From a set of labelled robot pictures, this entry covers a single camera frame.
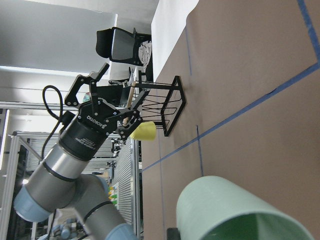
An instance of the chair backrest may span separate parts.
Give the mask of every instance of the chair backrest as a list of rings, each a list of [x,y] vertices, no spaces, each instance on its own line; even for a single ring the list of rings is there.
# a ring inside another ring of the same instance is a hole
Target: chair backrest
[[[151,41],[150,34],[130,33],[119,27],[96,32],[96,52],[116,63],[142,66],[139,59],[141,43]]]

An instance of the black ring band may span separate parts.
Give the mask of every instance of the black ring band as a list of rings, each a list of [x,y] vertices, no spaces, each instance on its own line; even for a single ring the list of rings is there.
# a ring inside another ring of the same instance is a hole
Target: black ring band
[[[104,205],[108,205],[108,204],[112,204],[112,202],[110,201],[104,201],[100,204],[98,204],[97,206],[95,206],[94,208],[92,208],[83,218],[83,223],[85,223],[87,221],[87,219],[90,217],[91,214],[93,214],[96,210],[98,210],[99,208],[101,208]]]
[[[61,180],[65,181],[65,182],[75,182],[75,181],[77,180],[76,178],[68,178],[68,177],[62,176],[62,175],[60,175],[59,173],[53,171],[53,170],[48,166],[48,164],[47,164],[45,161],[42,163],[42,165],[44,166],[44,168],[45,168],[50,174],[52,174],[52,175],[55,176],[56,178],[61,179]]]

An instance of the green object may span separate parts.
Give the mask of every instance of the green object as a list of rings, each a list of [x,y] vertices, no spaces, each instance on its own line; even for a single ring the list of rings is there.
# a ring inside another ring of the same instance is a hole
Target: green object
[[[176,220],[183,240],[314,240],[297,220],[218,176],[184,188]]]

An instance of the yellow cup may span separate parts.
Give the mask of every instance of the yellow cup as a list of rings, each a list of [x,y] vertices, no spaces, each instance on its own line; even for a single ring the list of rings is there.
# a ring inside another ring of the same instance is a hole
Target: yellow cup
[[[153,121],[142,122],[131,133],[130,137],[140,141],[153,141],[156,138],[156,125]]]

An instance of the black cable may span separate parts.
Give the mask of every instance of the black cable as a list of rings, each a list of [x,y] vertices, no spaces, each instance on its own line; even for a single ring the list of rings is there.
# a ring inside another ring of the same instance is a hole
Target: black cable
[[[47,104],[47,100],[46,100],[46,90],[47,89],[54,89],[57,93],[58,93],[58,96],[59,96],[59,104],[60,104],[60,111],[59,111],[59,116],[57,116],[56,114],[54,114],[51,109],[49,108],[48,104]],[[58,88],[56,88],[55,86],[52,86],[52,85],[48,85],[48,86],[45,86],[44,89],[42,90],[42,99],[43,99],[43,103],[45,105],[45,108],[46,110],[49,112],[49,114],[54,117],[55,119],[58,120],[58,122],[56,123],[56,125],[54,126],[52,132],[49,134],[49,136],[47,137],[47,139],[45,140],[43,146],[42,146],[42,150],[41,150],[41,158],[44,159],[45,157],[45,148],[46,148],[46,145],[48,144],[50,138],[53,136],[53,134],[55,133],[55,131],[57,130],[59,124],[61,123],[62,121],[62,115],[63,115],[63,111],[64,111],[64,105],[63,105],[63,100],[62,100],[62,95],[61,95],[61,92],[59,91]]]
[[[54,210],[53,218],[52,218],[52,222],[51,222],[51,226],[50,226],[50,229],[49,229],[48,236],[46,237],[46,240],[49,240],[49,239],[50,239],[50,235],[51,235],[52,227],[54,226],[54,221],[55,221],[55,218],[56,218],[56,213],[57,213],[57,209],[56,209],[56,210]]]
[[[78,240],[85,239],[86,237],[88,237],[88,234],[86,234],[86,235],[84,235],[84,236],[80,237]]]

